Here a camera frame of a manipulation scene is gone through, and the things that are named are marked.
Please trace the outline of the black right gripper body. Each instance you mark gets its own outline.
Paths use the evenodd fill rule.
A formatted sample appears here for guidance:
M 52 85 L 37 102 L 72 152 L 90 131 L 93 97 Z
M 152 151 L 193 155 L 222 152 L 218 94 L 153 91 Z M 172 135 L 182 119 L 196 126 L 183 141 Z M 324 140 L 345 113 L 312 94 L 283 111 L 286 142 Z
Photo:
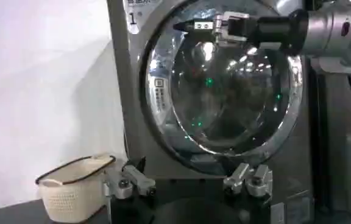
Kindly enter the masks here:
M 287 55 L 299 55 L 308 32 L 309 13 L 298 9 L 288 16 L 230 19 L 229 35 L 245 38 L 247 43 L 261 47 L 263 43 L 279 43 Z

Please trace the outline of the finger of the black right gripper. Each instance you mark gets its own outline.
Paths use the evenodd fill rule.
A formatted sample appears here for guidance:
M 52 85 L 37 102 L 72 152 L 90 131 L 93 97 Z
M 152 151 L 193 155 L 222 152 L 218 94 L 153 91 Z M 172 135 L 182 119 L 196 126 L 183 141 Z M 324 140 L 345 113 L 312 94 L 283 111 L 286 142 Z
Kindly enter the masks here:
M 245 43 L 246 37 L 229 35 L 227 29 L 195 29 L 192 26 L 175 26 L 175 30 L 188 33 L 199 38 L 210 38 L 217 43 Z
M 230 18 L 247 19 L 249 14 L 241 12 L 226 11 L 216 14 L 213 18 L 194 18 L 175 23 L 173 27 L 214 27 L 214 24 L 228 21 Z

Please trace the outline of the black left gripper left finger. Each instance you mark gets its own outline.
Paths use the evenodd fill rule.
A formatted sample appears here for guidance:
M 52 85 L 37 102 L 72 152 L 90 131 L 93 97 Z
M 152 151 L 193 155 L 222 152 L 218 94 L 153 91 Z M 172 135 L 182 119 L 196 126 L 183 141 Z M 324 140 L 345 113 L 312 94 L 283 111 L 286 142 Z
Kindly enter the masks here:
M 135 191 L 139 196 L 153 197 L 157 187 L 154 179 L 144 174 L 146 158 L 123 161 L 117 159 L 105 170 L 105 185 L 111 196 L 124 200 L 130 198 Z

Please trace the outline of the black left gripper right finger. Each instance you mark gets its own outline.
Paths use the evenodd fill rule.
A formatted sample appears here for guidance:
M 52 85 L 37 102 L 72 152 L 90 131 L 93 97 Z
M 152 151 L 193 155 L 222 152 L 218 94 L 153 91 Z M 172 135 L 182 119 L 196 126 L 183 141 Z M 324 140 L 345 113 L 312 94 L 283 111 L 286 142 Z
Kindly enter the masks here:
M 268 165 L 252 167 L 248 163 L 241 163 L 223 180 L 223 190 L 228 195 L 239 195 L 244 189 L 251 197 L 269 202 L 272 198 L 273 172 Z

